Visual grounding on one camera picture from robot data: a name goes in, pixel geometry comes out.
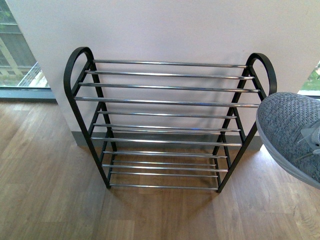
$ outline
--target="chrome rod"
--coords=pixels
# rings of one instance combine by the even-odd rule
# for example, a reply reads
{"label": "chrome rod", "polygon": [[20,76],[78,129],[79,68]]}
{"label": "chrome rod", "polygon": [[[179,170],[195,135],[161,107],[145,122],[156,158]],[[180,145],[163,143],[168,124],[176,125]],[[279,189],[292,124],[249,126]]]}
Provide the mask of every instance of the chrome rod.
{"label": "chrome rod", "polygon": [[158,116],[158,117],[182,117],[182,118],[204,118],[204,119],[236,119],[236,116],[221,115],[192,115],[192,114],[167,114],[167,113],[145,113],[145,112],[119,112],[98,111],[99,114],[135,115],[135,116]]}
{"label": "chrome rod", "polygon": [[107,84],[107,83],[79,83],[84,87],[107,87],[107,88],[127,88],[127,89],[160,89],[160,90],[185,90],[185,91],[207,91],[207,92],[229,92],[229,93],[259,93],[258,89],[242,88],[212,88],[212,87],[186,87],[186,86],[154,86],[154,85],[127,85],[127,84]]}
{"label": "chrome rod", "polygon": [[141,125],[119,125],[108,123],[94,123],[96,127],[110,128],[132,128],[132,129],[162,129],[162,130],[188,130],[188,131],[212,131],[212,132],[240,132],[234,128],[206,128],[206,127],[180,127],[180,126],[141,126]]}
{"label": "chrome rod", "polygon": [[127,139],[127,138],[107,138],[107,137],[91,137],[92,140],[103,140],[106,142],[132,142],[146,144],[187,144],[202,146],[220,146],[220,147],[241,147],[241,143],[225,143],[225,142],[202,142],[202,141],[170,141],[170,140],[145,140],[145,139]]}
{"label": "chrome rod", "polygon": [[115,183],[110,183],[110,186],[114,186],[114,187],[158,188],[158,189],[190,189],[190,190],[214,190],[214,191],[218,190],[217,187],[200,187],[200,186],[156,186],[156,185],[115,184]]}
{"label": "chrome rod", "polygon": [[230,79],[230,80],[253,80],[253,76],[220,76],[202,74],[173,74],[173,73],[153,73],[153,72],[122,72],[122,71],[92,71],[86,70],[87,74],[99,75],[124,75],[124,76],[146,76],[146,77],[178,77],[178,78],[199,78],[199,79]]}
{"label": "chrome rod", "polygon": [[194,177],[194,178],[217,178],[218,177],[217,175],[168,174],[168,173],[126,172],[126,171],[111,171],[111,173],[112,174],[124,174],[124,175]]}
{"label": "chrome rod", "polygon": [[214,63],[189,63],[189,62],[162,62],[162,61],[122,61],[95,59],[94,63],[99,64],[146,64],[146,65],[172,65],[186,67],[212,67],[212,68],[240,68],[245,69],[246,65],[237,64],[214,64]]}
{"label": "chrome rod", "polygon": [[113,133],[145,133],[145,134],[169,134],[169,135],[220,135],[220,132],[208,131],[155,131],[155,130],[132,130],[132,129],[113,129]]}
{"label": "chrome rod", "polygon": [[104,151],[105,154],[113,155],[143,155],[143,156],[168,156],[168,157],[191,157],[207,159],[226,159],[227,156],[212,155],[208,153],[182,153],[163,151]]}
{"label": "chrome rod", "polygon": [[163,167],[163,166],[131,166],[131,165],[102,164],[102,167],[113,168],[113,169],[150,169],[150,170],[183,170],[183,171],[205,171],[205,172],[228,172],[228,169],[168,167],[168,166]]}
{"label": "chrome rod", "polygon": [[184,105],[202,107],[228,107],[228,108],[257,108],[259,104],[252,103],[232,103],[232,102],[193,102],[193,101],[158,101],[158,100],[132,100],[105,97],[80,97],[74,98],[76,101],[105,102],[116,104],[157,104],[157,105]]}
{"label": "chrome rod", "polygon": [[174,163],[174,162],[154,162],[154,161],[113,161],[113,163],[122,164],[155,164],[155,165],[182,165],[182,166],[199,166],[199,167],[214,167],[215,164],[202,163]]}

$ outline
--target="shoelace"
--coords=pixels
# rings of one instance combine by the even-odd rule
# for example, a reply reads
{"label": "shoelace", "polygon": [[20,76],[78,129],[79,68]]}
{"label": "shoelace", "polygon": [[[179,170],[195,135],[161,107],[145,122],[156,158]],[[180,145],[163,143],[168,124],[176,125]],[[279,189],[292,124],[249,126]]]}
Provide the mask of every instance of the shoelace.
{"label": "shoelace", "polygon": [[[320,146],[320,127],[316,128],[313,133],[305,136],[304,138],[302,138],[301,140],[299,140],[297,143],[299,144],[302,140],[305,140],[305,139],[308,138],[308,137],[311,137],[311,139],[310,139],[311,142],[312,142],[314,145],[316,145],[317,147],[319,147],[319,146]],[[317,154],[320,155],[320,148],[319,148],[319,149],[315,149],[315,150],[313,150],[312,152],[307,153],[306,155],[303,155],[303,156],[300,156],[300,157],[296,158],[295,161],[298,161],[298,160],[301,160],[301,159],[310,157],[310,156],[312,156],[312,155],[317,155]]]}

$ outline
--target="sneaker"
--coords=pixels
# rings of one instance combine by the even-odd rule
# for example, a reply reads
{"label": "sneaker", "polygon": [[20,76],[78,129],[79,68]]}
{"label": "sneaker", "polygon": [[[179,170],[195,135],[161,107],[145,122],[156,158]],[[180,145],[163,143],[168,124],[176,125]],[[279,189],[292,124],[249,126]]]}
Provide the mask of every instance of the sneaker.
{"label": "sneaker", "polygon": [[320,101],[290,92],[271,94],[257,110],[256,125],[273,159],[320,189]]}

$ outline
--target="glass window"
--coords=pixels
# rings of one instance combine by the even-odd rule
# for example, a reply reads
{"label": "glass window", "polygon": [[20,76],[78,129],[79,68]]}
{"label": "glass window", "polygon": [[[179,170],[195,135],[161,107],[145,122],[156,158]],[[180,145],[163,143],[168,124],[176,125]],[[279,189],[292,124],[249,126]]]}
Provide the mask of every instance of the glass window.
{"label": "glass window", "polygon": [[49,88],[5,0],[0,0],[0,87]]}
{"label": "glass window", "polygon": [[320,98],[320,61],[311,72],[307,81],[302,85],[298,94]]}

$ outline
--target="wooden floor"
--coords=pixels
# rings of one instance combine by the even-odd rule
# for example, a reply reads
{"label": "wooden floor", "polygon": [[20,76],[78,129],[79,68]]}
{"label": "wooden floor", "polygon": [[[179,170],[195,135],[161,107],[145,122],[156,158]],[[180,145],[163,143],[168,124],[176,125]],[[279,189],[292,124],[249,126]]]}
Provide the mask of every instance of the wooden floor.
{"label": "wooden floor", "polygon": [[107,190],[59,107],[0,103],[1,240],[319,240],[320,190],[248,151],[222,193]]}

